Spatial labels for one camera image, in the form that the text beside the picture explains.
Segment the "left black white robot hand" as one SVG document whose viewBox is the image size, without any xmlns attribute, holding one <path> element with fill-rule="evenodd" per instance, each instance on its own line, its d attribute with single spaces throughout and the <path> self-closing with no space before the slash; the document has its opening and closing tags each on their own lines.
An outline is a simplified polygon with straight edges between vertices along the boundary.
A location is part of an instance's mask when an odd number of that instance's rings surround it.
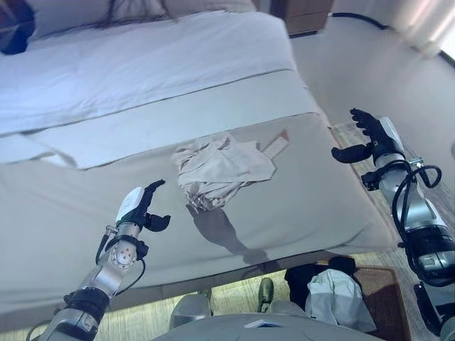
<svg viewBox="0 0 455 341">
<path fill-rule="evenodd" d="M 139 231 L 146 228 L 152 232 L 164 231 L 171 220 L 170 215 L 160 217 L 148 212 L 153 195 L 157 188 L 164 185 L 165 180 L 161 179 L 148 185 L 147 187 L 137 187 L 133 189 L 122 201 L 117 213 L 115 224 L 135 224 Z"/>
</svg>

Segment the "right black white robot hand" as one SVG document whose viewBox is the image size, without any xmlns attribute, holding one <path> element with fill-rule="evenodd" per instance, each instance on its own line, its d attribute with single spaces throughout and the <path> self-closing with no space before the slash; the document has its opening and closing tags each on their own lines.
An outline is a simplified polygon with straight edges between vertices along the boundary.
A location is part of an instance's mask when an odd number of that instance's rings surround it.
<svg viewBox="0 0 455 341">
<path fill-rule="evenodd" d="M 350 110 L 350 115 L 355 125 L 362 131 L 363 135 L 370 138 L 368 144 L 358 144 L 348 148 L 331 149 L 332 156 L 340 163 L 357 163 L 373 157 L 373 161 L 391 153 L 404 155 L 403 147 L 389 135 L 385 126 L 373 115 L 356 108 Z"/>
</svg>

